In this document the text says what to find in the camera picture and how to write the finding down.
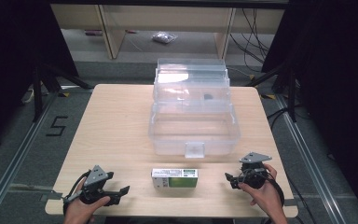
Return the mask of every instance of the clear plastic container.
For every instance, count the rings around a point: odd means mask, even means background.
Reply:
[[[231,152],[241,137],[223,60],[158,60],[149,137],[159,155]]]

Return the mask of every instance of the green and white box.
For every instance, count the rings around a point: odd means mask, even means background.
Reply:
[[[195,188],[199,178],[197,169],[153,169],[155,188]]]

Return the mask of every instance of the human hand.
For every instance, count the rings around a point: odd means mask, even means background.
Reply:
[[[81,190],[86,177],[84,177],[81,182],[76,187],[76,192]],[[92,215],[98,208],[109,203],[110,197],[106,196],[101,198],[95,203],[85,204],[80,201],[79,198],[74,199],[66,209],[65,219],[63,220],[64,224],[84,224],[88,221],[93,222],[94,216]]]
[[[275,179],[277,176],[277,171],[269,164],[264,164],[264,167]],[[269,183],[269,181],[266,180],[260,189],[253,189],[245,183],[239,183],[238,186],[243,191],[249,193],[252,196],[253,199],[250,202],[251,206],[258,204],[258,206],[264,212],[266,212],[266,214],[276,224],[287,223],[286,216],[282,209],[281,198],[278,194],[278,191],[274,188],[274,186],[272,186],[271,183]]]

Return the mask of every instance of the aluminum rail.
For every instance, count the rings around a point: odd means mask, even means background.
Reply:
[[[54,100],[57,98],[58,93],[50,93],[48,99],[45,104],[45,109],[43,113],[40,115],[39,119],[36,122],[33,122],[31,125],[30,130],[25,135],[24,139],[21,142],[19,149],[17,150],[16,154],[14,155],[10,165],[5,170],[5,173],[0,179],[0,205],[4,200],[7,190],[10,188],[10,184],[12,183],[14,177],[16,176],[17,172],[20,170],[22,162],[25,160],[32,143],[40,129],[41,124],[43,123],[46,114]]]
[[[286,102],[284,101],[281,95],[277,95],[277,103],[280,109],[286,108]],[[301,131],[298,129],[298,126],[295,122],[292,122],[292,119],[288,115],[288,113],[284,113],[284,120],[289,128],[290,133],[292,134],[298,151],[301,154],[302,159],[305,162],[305,165],[310,173],[310,177],[312,178],[313,184],[315,188],[318,190],[319,195],[321,196],[322,202],[324,203],[324,207],[330,219],[333,223],[344,224],[347,223],[345,221],[344,216],[342,216],[341,209],[338,206],[336,199],[333,196],[330,188],[327,186],[327,183],[324,181],[324,176],[321,173],[318,165],[316,164],[315,159],[312,157],[310,149],[308,148]]]

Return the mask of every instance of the wooden table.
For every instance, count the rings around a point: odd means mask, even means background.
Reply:
[[[99,209],[95,214],[123,217],[265,217],[252,198],[232,189],[225,173],[238,175],[239,159],[250,151],[269,155],[277,171],[286,200],[293,193],[284,173],[263,106],[254,88],[232,87],[241,128],[241,139],[232,153],[186,159],[184,156],[159,156],[148,138],[151,85],[98,85],[80,121],[54,190],[66,195],[76,180],[99,164],[106,172],[115,172],[104,190],[118,191],[131,186],[119,205]],[[194,189],[155,189],[153,168],[196,168],[199,181]],[[62,214],[62,201],[49,200],[49,214]],[[296,206],[285,206],[288,217],[297,215]]]

